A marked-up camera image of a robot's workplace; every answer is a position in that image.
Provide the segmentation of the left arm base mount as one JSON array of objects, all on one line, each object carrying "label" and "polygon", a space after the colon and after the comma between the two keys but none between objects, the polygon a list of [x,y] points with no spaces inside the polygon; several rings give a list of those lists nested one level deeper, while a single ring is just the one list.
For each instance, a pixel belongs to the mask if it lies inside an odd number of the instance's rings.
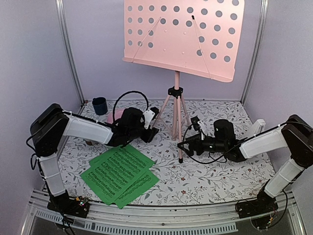
[{"label": "left arm base mount", "polygon": [[47,208],[64,215],[87,218],[90,203],[82,196],[71,198],[67,192],[59,196],[50,196]]}]

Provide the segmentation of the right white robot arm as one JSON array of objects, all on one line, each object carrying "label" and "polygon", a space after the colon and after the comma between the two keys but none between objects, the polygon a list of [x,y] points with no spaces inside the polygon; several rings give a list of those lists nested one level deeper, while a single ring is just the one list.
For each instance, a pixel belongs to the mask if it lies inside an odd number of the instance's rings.
[{"label": "right white robot arm", "polygon": [[184,137],[178,148],[190,158],[204,152],[221,153],[222,157],[240,163],[257,155],[280,148],[288,148],[291,156],[277,173],[268,180],[252,202],[256,213],[264,213],[274,204],[275,197],[291,184],[308,167],[313,165],[313,129],[298,115],[292,115],[282,124],[262,131],[263,120],[251,127],[246,137],[238,140],[233,123],[219,119],[213,123],[214,136],[204,133],[198,117],[191,119],[189,129],[196,135]]}]

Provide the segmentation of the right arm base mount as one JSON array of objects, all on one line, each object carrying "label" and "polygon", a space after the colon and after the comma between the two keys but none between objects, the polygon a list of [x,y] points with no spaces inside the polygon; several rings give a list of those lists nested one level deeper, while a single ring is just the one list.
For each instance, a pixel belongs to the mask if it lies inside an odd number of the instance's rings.
[{"label": "right arm base mount", "polygon": [[278,204],[275,198],[270,200],[244,199],[238,201],[235,205],[235,211],[237,212],[240,219],[252,218],[254,216],[266,214],[265,216],[251,220],[253,227],[258,230],[267,230],[270,227],[276,216],[277,210]]}]

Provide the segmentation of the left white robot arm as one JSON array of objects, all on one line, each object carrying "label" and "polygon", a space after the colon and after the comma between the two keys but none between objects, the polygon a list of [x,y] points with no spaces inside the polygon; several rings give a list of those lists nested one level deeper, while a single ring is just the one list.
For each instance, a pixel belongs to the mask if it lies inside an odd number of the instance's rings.
[{"label": "left white robot arm", "polygon": [[31,124],[29,140],[33,142],[39,171],[54,205],[61,212],[69,212],[73,207],[58,166],[58,146],[63,137],[78,137],[110,147],[126,146],[135,139],[149,143],[159,131],[151,126],[158,113],[156,107],[144,112],[130,107],[112,123],[102,123],[51,104]]}]

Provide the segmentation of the pink music stand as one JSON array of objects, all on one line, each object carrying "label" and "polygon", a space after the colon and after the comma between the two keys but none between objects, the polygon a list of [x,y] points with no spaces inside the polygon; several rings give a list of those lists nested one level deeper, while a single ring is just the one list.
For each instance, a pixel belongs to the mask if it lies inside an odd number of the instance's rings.
[{"label": "pink music stand", "polygon": [[245,2],[242,0],[124,1],[125,62],[219,82],[234,79]]}]

